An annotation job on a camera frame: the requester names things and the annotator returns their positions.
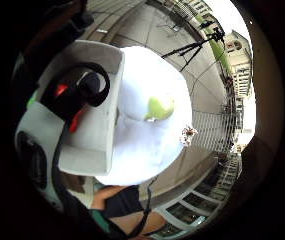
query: cable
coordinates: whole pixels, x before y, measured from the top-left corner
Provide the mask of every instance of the cable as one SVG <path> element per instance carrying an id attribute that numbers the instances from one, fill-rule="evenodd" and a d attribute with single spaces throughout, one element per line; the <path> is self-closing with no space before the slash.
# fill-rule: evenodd
<path id="1" fill-rule="evenodd" d="M 194 91 L 194 86 L 195 84 L 197 83 L 197 81 L 204 75 L 204 73 L 206 73 L 215 63 L 217 63 L 220 58 L 223 56 L 224 52 L 225 52 L 225 43 L 224 41 L 222 41 L 223 43 L 223 52 L 221 53 L 221 55 L 213 62 L 211 63 L 198 77 L 197 79 L 195 79 L 195 81 L 193 82 L 193 85 L 192 85 L 192 90 L 191 90 L 191 96 L 193 94 L 193 91 Z"/>

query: window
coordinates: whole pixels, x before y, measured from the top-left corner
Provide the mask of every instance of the window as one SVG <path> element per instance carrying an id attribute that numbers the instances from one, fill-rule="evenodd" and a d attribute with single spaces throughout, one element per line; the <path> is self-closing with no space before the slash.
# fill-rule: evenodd
<path id="1" fill-rule="evenodd" d="M 217 207 L 217 204 L 209 202 L 193 193 L 190 193 L 185 198 L 183 198 L 183 201 L 191 204 L 194 207 L 203 209 L 207 212 L 213 212 L 214 209 Z"/>
<path id="2" fill-rule="evenodd" d="M 204 6 L 203 6 L 203 5 L 201 5 L 201 6 L 197 7 L 197 8 L 196 8 L 196 10 L 200 10 L 200 9 L 202 9 L 202 8 L 204 8 Z"/>
<path id="3" fill-rule="evenodd" d="M 176 235 L 179 232 L 182 232 L 182 230 L 166 222 L 164 228 L 160 232 L 156 233 L 156 235 L 164 238 L 164 237 L 170 237 L 170 236 Z"/>
<path id="4" fill-rule="evenodd" d="M 166 209 L 170 214 L 172 214 L 177 219 L 181 220 L 186 224 L 193 223 L 200 215 L 197 215 L 192 210 L 184 207 L 180 203 L 176 203 L 173 206 Z"/>

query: tripod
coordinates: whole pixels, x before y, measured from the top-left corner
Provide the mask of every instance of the tripod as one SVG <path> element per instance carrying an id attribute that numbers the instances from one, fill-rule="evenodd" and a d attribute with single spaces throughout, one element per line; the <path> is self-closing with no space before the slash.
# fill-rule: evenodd
<path id="1" fill-rule="evenodd" d="M 180 72 L 183 71 L 183 69 L 189 65 L 189 63 L 192 61 L 192 59 L 200 52 L 200 50 L 203 48 L 203 44 L 208 42 L 208 41 L 211 41 L 211 40 L 215 40 L 216 42 L 221 40 L 222 42 L 224 42 L 223 40 L 223 36 L 225 35 L 224 31 L 222 30 L 222 32 L 219 31 L 219 29 L 216 27 L 213 29 L 214 30 L 214 33 L 211 33 L 211 34 L 206 34 L 207 37 L 209 37 L 208 39 L 206 40 L 203 40 L 201 42 L 195 42 L 195 43 L 191 43 L 191 44 L 188 44 L 184 47 L 181 47 L 181 48 L 178 48 L 178 49 L 175 49 L 167 54 L 164 54 L 162 55 L 161 57 L 164 59 L 164 58 L 167 58 L 175 53 L 178 53 L 179 56 L 183 57 L 184 58 L 184 55 L 186 53 L 188 53 L 189 51 L 197 48 L 197 50 L 195 51 L 195 53 L 192 55 L 192 57 L 189 59 L 189 60 L 186 60 L 185 58 L 185 65 L 181 68 Z"/>

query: white hat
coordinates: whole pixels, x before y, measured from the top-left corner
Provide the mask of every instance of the white hat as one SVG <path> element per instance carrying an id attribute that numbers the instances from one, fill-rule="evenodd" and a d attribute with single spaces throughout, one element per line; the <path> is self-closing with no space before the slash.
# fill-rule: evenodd
<path id="1" fill-rule="evenodd" d="M 153 51 L 121 49 L 125 55 L 119 93 L 119 117 L 114 132 L 112 167 L 96 178 L 105 185 L 140 184 L 165 170 L 181 153 L 192 108 L 182 74 Z M 144 119 L 150 97 L 172 97 L 174 111 L 159 121 Z"/>

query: building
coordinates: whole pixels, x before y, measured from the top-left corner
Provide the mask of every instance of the building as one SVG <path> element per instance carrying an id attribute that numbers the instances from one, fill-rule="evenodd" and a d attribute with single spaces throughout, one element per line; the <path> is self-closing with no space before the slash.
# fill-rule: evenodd
<path id="1" fill-rule="evenodd" d="M 203 0 L 191 0 L 189 1 L 189 5 L 193 7 L 201 16 L 212 12 L 212 9 Z"/>
<path id="2" fill-rule="evenodd" d="M 235 95 L 246 98 L 250 94 L 253 69 L 250 44 L 245 37 L 234 30 L 226 35 L 224 40 L 231 65 Z"/>

